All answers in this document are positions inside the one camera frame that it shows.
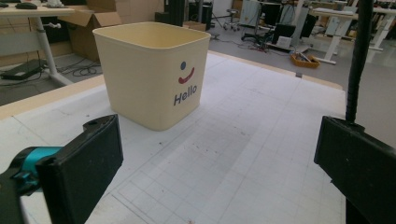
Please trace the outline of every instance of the printed smile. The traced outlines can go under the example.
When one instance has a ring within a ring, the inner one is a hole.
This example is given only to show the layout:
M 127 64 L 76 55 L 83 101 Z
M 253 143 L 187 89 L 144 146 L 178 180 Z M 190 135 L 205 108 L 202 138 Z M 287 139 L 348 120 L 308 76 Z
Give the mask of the printed smile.
M 188 76 L 186 76 L 185 78 L 179 77 L 178 83 L 184 84 L 184 83 L 188 82 L 190 80 L 190 78 L 192 77 L 192 75 L 194 75 L 194 68 L 191 69 L 190 74 Z

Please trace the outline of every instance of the black cable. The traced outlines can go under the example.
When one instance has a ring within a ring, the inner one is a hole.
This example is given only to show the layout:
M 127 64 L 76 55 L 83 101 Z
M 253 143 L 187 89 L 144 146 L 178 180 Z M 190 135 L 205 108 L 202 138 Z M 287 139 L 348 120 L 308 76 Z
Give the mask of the black cable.
M 212 39 L 212 40 L 216 40 L 216 41 L 219 41 L 219 42 L 222 42 L 222 43 L 235 44 L 238 48 L 240 48 L 241 46 L 247 46 L 245 43 L 236 43 L 233 40 L 222 40 L 222 39 L 218 39 L 218 38 L 215 38 L 215 39 Z
M 72 73 L 73 77 L 85 77 L 85 76 L 97 75 L 98 71 L 95 69 L 95 67 L 100 67 L 101 65 L 96 62 L 87 65 L 78 65 L 79 63 L 82 63 L 85 60 L 86 59 L 84 58 L 76 63 L 67 65 L 66 67 L 58 68 L 57 70 L 59 73 L 63 75 Z
M 9 18 L 7 18 L 7 21 L 8 21 L 8 24 L 11 26 L 12 31 L 14 31 L 14 33 L 16 33 L 15 27 L 14 27 L 14 25 L 11 23 L 11 21 L 9 20 Z
M 347 90 L 346 120 L 350 122 L 355 122 L 356 119 L 361 73 L 366 62 L 371 40 L 373 7 L 373 0 L 359 1 L 358 31 L 353 49 Z

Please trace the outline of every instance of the cardboard box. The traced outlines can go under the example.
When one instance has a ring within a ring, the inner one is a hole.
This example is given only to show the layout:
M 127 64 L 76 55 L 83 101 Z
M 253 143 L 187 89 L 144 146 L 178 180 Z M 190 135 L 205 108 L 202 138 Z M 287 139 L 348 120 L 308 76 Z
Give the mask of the cardboard box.
M 206 24 L 196 21 L 184 21 L 183 27 L 202 32 L 206 31 Z
M 237 9 L 239 11 L 239 13 L 236 13 L 234 15 L 236 18 L 239 18 L 241 16 L 242 4 L 243 4 L 242 0 L 234 0 L 233 1 L 233 9 Z
M 77 55 L 99 61 L 92 30 L 101 27 L 120 25 L 121 18 L 116 11 L 114 0 L 87 0 L 86 6 L 68 6 L 75 10 L 70 16 L 58 17 L 68 22 L 72 50 Z

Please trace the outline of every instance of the square plastic bin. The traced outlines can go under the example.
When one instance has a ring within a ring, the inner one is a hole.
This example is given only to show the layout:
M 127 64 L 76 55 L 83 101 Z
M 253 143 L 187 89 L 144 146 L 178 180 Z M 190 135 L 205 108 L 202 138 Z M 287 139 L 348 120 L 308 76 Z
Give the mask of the square plastic bin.
M 200 104 L 210 34 L 159 22 L 93 34 L 114 111 L 163 131 Z

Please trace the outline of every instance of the printed eye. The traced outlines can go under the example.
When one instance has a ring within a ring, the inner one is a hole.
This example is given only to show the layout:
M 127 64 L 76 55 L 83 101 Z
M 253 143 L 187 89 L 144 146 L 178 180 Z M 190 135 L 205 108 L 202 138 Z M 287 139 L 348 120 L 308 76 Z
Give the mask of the printed eye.
M 180 65 L 180 69 L 184 70 L 186 68 L 186 62 L 182 62 Z

